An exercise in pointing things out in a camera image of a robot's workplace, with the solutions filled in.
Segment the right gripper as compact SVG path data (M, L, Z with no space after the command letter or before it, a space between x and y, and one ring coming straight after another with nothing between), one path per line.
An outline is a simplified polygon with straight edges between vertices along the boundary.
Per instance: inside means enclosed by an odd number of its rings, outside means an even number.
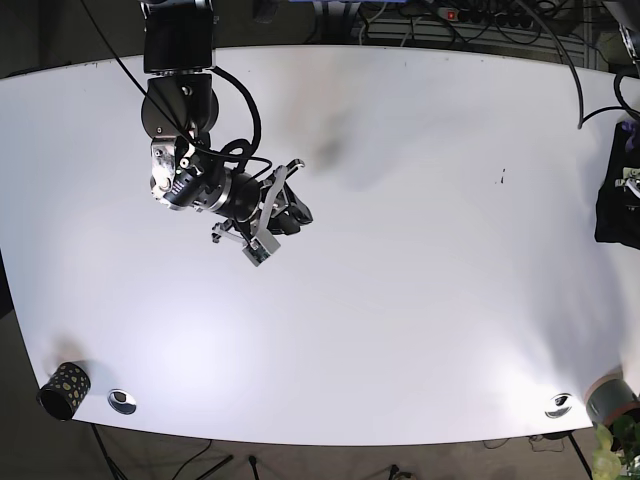
M256 267L269 259L280 248L279 235L297 234L300 225L313 222L310 209L288 185L288 179L304 167L302 160L294 159L263 180L246 173L233 176L228 199L214 210L225 220L212 227L212 241L239 243Z

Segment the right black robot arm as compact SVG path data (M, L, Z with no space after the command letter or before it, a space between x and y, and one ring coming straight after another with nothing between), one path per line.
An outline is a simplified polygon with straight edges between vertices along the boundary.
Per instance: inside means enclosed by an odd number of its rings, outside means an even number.
M310 209L288 185L303 168L299 159L264 170L246 170L255 160L262 124L249 90L214 63L214 9L209 1L144 1L143 68L149 79L141 107L151 139L150 189L171 210L192 208L221 217L213 242L239 242L255 266L280 247L280 235L294 235L312 222ZM244 98L252 120L251 139L235 139L219 150L210 131L219 115L212 87L218 76Z

